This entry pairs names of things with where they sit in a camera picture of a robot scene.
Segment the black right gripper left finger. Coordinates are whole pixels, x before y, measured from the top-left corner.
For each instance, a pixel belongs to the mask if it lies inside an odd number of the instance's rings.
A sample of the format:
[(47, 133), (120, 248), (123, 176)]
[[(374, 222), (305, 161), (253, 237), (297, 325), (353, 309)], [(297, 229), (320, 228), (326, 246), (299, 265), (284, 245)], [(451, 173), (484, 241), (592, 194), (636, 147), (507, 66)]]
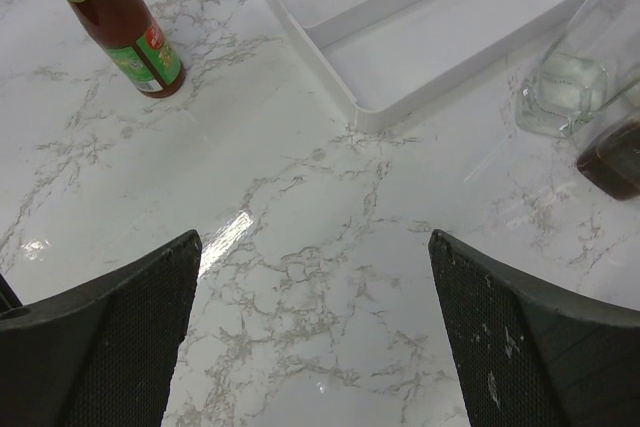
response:
[(158, 426), (197, 287), (190, 230), (31, 304), (1, 283), (4, 426)]

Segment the green label sauce bottle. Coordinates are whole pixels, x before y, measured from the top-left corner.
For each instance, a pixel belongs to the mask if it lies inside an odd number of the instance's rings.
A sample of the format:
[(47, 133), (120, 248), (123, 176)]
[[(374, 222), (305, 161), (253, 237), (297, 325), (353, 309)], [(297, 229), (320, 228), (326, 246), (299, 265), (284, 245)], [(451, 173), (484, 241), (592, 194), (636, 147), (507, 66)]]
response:
[(143, 0), (66, 0), (92, 40), (143, 95), (166, 98), (186, 78), (179, 55)]

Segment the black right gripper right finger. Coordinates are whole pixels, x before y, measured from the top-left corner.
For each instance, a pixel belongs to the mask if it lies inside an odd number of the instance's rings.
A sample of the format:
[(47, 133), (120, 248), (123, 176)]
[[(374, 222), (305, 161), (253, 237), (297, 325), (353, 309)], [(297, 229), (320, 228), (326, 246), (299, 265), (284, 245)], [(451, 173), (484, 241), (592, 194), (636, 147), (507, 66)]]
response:
[(639, 313), (436, 230), (429, 255), (472, 426), (636, 426)]

